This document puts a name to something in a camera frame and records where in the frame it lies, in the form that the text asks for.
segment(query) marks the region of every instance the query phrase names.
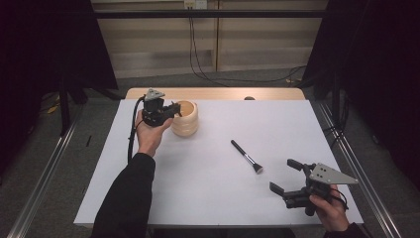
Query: brush bristles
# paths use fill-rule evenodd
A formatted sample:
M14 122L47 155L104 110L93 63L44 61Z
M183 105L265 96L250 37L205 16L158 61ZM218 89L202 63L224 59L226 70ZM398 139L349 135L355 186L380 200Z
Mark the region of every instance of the brush bristles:
M259 164L253 164L254 170L256 171L257 175L263 171L263 167Z

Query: wire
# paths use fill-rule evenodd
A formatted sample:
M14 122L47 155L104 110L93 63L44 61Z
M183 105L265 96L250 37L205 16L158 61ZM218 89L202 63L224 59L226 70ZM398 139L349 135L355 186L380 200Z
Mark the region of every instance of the wire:
M194 72L194 74L200 78L206 79L208 81L211 81L213 83L225 86L225 87L229 87L226 84L217 82L213 79L210 79L205 73L204 71L201 69L201 65L200 65L200 60L198 60L198 54L197 54L197 46L195 44L195 30L194 30L194 21L192 20L192 18L189 18L189 36L190 36L190 41L189 41L189 64L191 65L191 69ZM202 75L198 74L195 69L194 66L192 65L192 47L194 46L194 52L195 52L195 59L197 61L197 65L198 68L200 69L200 72Z
M137 127L140 125L140 123L143 122L143 120L136 125L136 118L137 118L137 108L139 107L139 103L141 101L145 100L146 96L142 96L140 97L137 102L136 105L134 107L134 112L133 112L133 120L132 120L132 126L131 126L131 132L130 132L130 137L129 137L129 150L128 150L128 154L127 154L127 161L129 162L130 159L133 157L133 144L134 144L134 137L136 135L136 130Z
M333 149L334 145L337 143L337 141L344 136L344 132L347 126L347 121L349 119L349 114L350 114L350 99L349 96L347 95L347 93L345 94L345 98L344 98L344 102L343 102L343 111L340 117L340 125L341 128L337 128L336 126L332 126L326 129L323 129L322 131L325 133L327 131L329 131L327 134L325 134L325 137L327 137L328 135L330 135L332 132L334 132L334 130L337 130L337 136L334 138L333 142L330 145L330 149Z
M269 79L269 80L252 80L252 79L238 79L238 78L225 78L225 77L217 77L217 78L210 78L201 68L200 65L200 61L198 59L198 54L197 54L197 47L196 47L196 42L195 42L195 29L194 29L194 20L192 18L189 18L189 31L190 31L190 48L189 48L189 62L190 62L190 66L191 69L193 71L193 73L202 78L202 79L206 79L209 80L213 83L225 86L225 87L229 87L229 85L226 85L224 83L218 82L220 80L223 81L242 81L242 82L255 82L255 83L268 83L268 82L276 82L276 81L282 81L282 80L286 80L288 78L291 79L291 77L297 73L300 69L305 68L306 65L301 65L301 66L296 66L290 69L289 74L281 77L281 78L275 78L275 79ZM199 72L201 74L199 74L197 71L195 71L194 66L192 65L192 48L194 48L194 53L195 53L195 59L197 61L197 65L199 68Z
M343 195L343 193L342 193L342 192L340 192L340 191L339 191L339 190L337 190L337 189L334 189L334 188L331 188L331 190L334 190L334 191L338 192L338 193L339 193L339 194L343 197L343 199L344 199L344 200L342 200L340 197L337 197L337 196L335 196L335 195L331 195L331 197L332 197L333 199L338 200L338 201L340 201L340 202L343 204L343 206L344 206L345 210L348 210L348 209L349 209L349 207L347 206L347 199L346 199L346 197Z

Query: metal rail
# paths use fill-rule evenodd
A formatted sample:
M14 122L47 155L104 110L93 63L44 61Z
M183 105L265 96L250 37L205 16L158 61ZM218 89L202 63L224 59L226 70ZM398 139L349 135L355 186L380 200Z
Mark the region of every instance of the metal rail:
M70 125L70 128L62 137L58 139L58 142L54 151L52 152L49 162L43 171L43 174L41 175L28 201L16 219L15 224L13 225L7 238L24 238L26 236L31 223L37 214L38 208L43 201L43 197L48 189L50 181L52 180L53 174L59 164L59 161L61 160L65 148L67 147L68 142L73 135L76 124L80 119L82 109L83 106L79 106L75 113L74 120Z
M92 12L39 12L40 15L96 18L347 18L360 15L360 11L326 10L95 10Z
M334 127L334 122L332 119L332 112L326 103L320 103L321 111L330 127ZM349 142L347 141L344 135L341 135L335 129L333 130L333 135L336 138L340 149L343 152L344 157L346 158L352 172L355 174L356 178L360 182L360 187L362 192L367 199L374 215L376 216L377 221L383 229L386 237L395 238L401 237L394 221L392 220L391 215L389 214L387 208L383 204L382 200L379 198L379 195L376 193L373 185L370 183L367 174L365 173L362 165L359 163L358 158L350 147Z

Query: white table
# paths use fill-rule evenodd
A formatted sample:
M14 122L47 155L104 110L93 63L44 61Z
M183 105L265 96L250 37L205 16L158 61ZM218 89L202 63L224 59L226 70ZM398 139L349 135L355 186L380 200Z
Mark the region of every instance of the white table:
M77 225L92 227L112 181L127 164L127 138L135 101L120 103L74 220ZM339 169L309 101L194 102L199 110L198 131L180 138L167 130L157 150L151 226L279 227L320 223L316 215L306 216L304 208L287 209L282 198L268 188L270 181L285 191L304 186L303 172L288 167L287 159ZM264 167L262 174L254 172L231 145L232 139ZM349 203L349 220L363 223L348 188L341 185L339 189Z

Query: wooden table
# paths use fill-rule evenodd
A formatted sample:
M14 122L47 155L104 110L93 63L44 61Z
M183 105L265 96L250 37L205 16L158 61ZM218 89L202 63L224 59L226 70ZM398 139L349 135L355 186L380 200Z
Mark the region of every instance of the wooden table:
M299 88L281 87L160 87L154 88L163 92L166 98L173 99L212 99L244 100L251 96L255 100L305 100ZM146 87L132 88L126 99L138 99L148 92Z

